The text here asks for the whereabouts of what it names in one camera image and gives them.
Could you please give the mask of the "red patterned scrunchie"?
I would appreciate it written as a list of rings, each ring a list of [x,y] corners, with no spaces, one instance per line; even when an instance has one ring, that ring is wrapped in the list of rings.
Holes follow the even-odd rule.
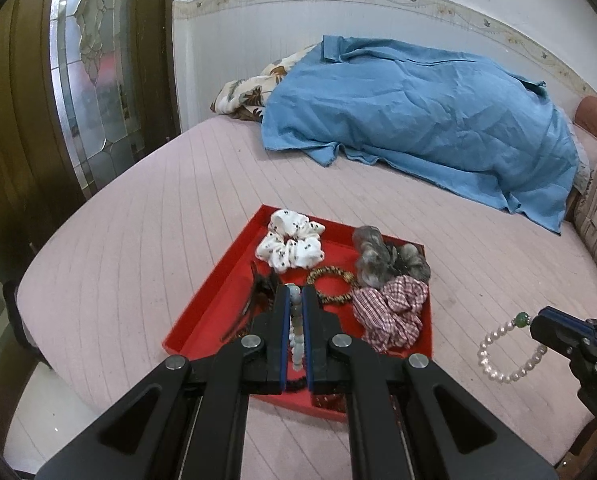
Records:
[[[312,404],[316,408],[335,413],[346,413],[345,396],[342,393],[335,394],[313,394]]]

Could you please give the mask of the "pink plaid scrunchie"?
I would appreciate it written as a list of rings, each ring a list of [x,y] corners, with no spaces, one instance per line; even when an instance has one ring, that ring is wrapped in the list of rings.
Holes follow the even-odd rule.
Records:
[[[353,313],[364,327],[361,339],[376,350],[410,349],[423,330],[422,310],[429,286],[409,275],[381,288],[361,287],[352,292]]]

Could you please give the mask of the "red shallow tray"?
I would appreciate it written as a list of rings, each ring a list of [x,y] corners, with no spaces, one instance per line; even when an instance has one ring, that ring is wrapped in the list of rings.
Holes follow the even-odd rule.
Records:
[[[254,261],[260,273],[269,272],[267,263],[255,258],[255,249],[265,234],[271,214],[276,207],[262,205],[248,220],[241,233],[231,243],[225,255],[216,264],[214,270],[191,299],[190,304],[172,330],[163,341],[163,348],[169,354],[182,354],[190,361],[199,360],[215,354],[224,344],[220,341],[233,320],[244,306],[252,284],[250,263]],[[357,252],[352,236],[356,226],[349,226],[331,220],[311,217],[323,224],[326,231],[321,235],[321,244],[325,251],[325,262],[320,266],[339,266],[355,272]],[[349,291],[341,278],[320,278],[317,290],[328,295],[340,295]],[[343,332],[361,338],[364,327],[353,315],[352,304],[333,307],[326,306],[326,311],[335,313],[340,319]],[[390,350],[391,356],[405,358],[410,353],[422,353],[428,358],[433,356],[433,336],[431,318],[431,296],[425,301],[422,310],[423,330],[418,341],[410,349]],[[346,415],[316,408],[312,404],[312,395],[307,389],[296,393],[282,393],[281,396],[258,397],[259,400],[323,419],[345,422]]]

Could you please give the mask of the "grey organza scrunchie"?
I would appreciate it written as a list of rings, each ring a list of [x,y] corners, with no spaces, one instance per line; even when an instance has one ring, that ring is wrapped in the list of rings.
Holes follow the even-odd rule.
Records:
[[[388,242],[375,226],[361,226],[352,236],[358,252],[356,278],[363,287],[382,288],[399,276],[428,284],[431,268],[422,250],[411,243]]]

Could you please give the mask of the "white dotted scrunchie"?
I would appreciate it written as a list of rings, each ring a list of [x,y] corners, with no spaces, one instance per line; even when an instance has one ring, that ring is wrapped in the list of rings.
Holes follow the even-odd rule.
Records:
[[[305,214],[278,209],[269,219],[267,234],[256,247],[255,257],[277,274],[293,269],[311,270],[325,260],[321,235],[326,227]]]

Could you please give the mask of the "blue bed sheet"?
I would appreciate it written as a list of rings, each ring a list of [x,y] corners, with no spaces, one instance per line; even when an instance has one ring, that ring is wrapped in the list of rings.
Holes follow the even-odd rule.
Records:
[[[392,168],[559,232],[579,154],[543,84],[489,58],[327,36],[266,103],[262,142]]]

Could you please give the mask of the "floral patterned blanket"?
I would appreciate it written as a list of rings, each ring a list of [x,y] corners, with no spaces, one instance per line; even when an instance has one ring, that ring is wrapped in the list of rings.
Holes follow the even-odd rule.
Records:
[[[266,103],[271,93],[290,73],[290,70],[314,48],[315,44],[311,44],[281,60],[272,62],[257,76],[227,82],[210,103],[210,110],[218,115],[260,124],[263,122]]]

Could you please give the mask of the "wooden stained-glass door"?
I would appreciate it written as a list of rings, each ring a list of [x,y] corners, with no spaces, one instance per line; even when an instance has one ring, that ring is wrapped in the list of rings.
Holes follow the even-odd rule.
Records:
[[[175,310],[173,68],[172,0],[0,0],[0,282],[94,404],[161,360]]]

